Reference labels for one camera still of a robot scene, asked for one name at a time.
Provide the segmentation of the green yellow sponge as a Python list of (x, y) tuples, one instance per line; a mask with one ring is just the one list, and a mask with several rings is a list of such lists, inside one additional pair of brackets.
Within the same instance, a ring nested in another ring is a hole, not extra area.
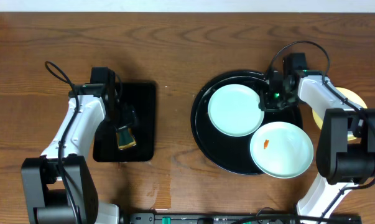
[(137, 142), (132, 134), (132, 129), (127, 126), (119, 128), (116, 131), (118, 149), (125, 150), (134, 147)]

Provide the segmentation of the light blue plate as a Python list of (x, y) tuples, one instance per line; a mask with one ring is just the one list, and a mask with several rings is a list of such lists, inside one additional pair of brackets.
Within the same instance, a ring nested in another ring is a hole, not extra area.
[(264, 112), (259, 108), (260, 97), (250, 87), (230, 84), (212, 94), (208, 103), (208, 116), (221, 133), (243, 137), (253, 132), (263, 122)]
[(249, 144), (252, 161), (263, 173), (279, 179), (303, 174), (313, 161), (313, 144), (304, 130), (286, 122), (261, 126)]

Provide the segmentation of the yellow plate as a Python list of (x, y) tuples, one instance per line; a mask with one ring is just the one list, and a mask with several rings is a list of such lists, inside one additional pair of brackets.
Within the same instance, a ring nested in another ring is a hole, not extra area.
[[(342, 87), (337, 87), (336, 89), (339, 92), (341, 92), (345, 97), (347, 97), (349, 100), (351, 100), (353, 103), (360, 105), (362, 108), (367, 108), (367, 105), (365, 104), (364, 100), (355, 92), (346, 88), (342, 88)], [(319, 117), (319, 115), (317, 115), (317, 113), (314, 110), (312, 110), (312, 116), (318, 128), (321, 129), (323, 120)]]

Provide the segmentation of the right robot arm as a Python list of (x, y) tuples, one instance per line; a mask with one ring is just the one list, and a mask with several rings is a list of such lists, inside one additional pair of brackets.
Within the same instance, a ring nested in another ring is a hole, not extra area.
[(353, 103), (337, 90), (327, 72), (307, 67), (305, 54), (283, 59), (283, 71), (268, 67), (259, 108), (279, 112), (302, 101), (322, 119), (316, 151), (318, 175), (296, 204), (295, 223), (333, 223), (343, 197), (375, 184), (375, 109)]

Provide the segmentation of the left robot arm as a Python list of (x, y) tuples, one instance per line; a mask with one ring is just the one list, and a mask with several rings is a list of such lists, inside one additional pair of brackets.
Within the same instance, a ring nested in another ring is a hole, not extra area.
[(120, 223), (120, 208), (100, 202), (86, 158), (93, 142), (108, 152), (136, 146), (133, 107), (119, 107), (122, 84), (107, 67), (94, 67), (90, 82), (70, 85), (67, 114), (39, 157), (27, 158), (21, 176), (30, 223)]

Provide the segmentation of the black rectangular tray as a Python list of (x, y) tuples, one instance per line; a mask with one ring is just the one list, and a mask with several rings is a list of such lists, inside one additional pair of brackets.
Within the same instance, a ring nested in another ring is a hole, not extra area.
[[(93, 159), (97, 162), (149, 161), (154, 155), (156, 85), (153, 82), (129, 82), (117, 84), (116, 89), (121, 94), (104, 103), (111, 112), (100, 122), (95, 132)], [(118, 149), (117, 130), (112, 125), (116, 100), (133, 105), (139, 119), (139, 125), (131, 128), (137, 144), (125, 150)]]

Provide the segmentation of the black round tray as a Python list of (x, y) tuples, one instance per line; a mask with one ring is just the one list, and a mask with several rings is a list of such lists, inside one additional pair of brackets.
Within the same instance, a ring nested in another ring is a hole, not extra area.
[[(197, 94), (192, 106), (191, 126), (195, 141), (201, 151), (216, 165), (237, 174), (257, 175), (261, 170), (252, 161), (249, 144), (255, 132), (232, 137), (219, 132), (208, 116), (208, 103), (216, 90), (225, 85), (241, 84), (252, 88), (258, 95), (268, 89), (264, 75), (253, 70), (235, 70), (223, 73), (209, 81)], [(291, 123), (302, 127), (302, 116), (298, 106), (278, 112), (264, 112), (263, 126), (271, 122)]]

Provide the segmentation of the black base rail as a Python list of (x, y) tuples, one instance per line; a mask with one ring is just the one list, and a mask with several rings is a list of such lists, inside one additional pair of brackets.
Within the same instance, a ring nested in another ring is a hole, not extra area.
[[(154, 214), (154, 213), (133, 213), (129, 216), (129, 221), (124, 223), (130, 224), (230, 224), (240, 220), (248, 219), (253, 215), (202, 215), (202, 214)], [(338, 223), (362, 223), (361, 217), (357, 215), (333, 215), (331, 219), (337, 220)], [(318, 221), (309, 220), (279, 220), (276, 218), (248, 221), (246, 223), (318, 223)]]

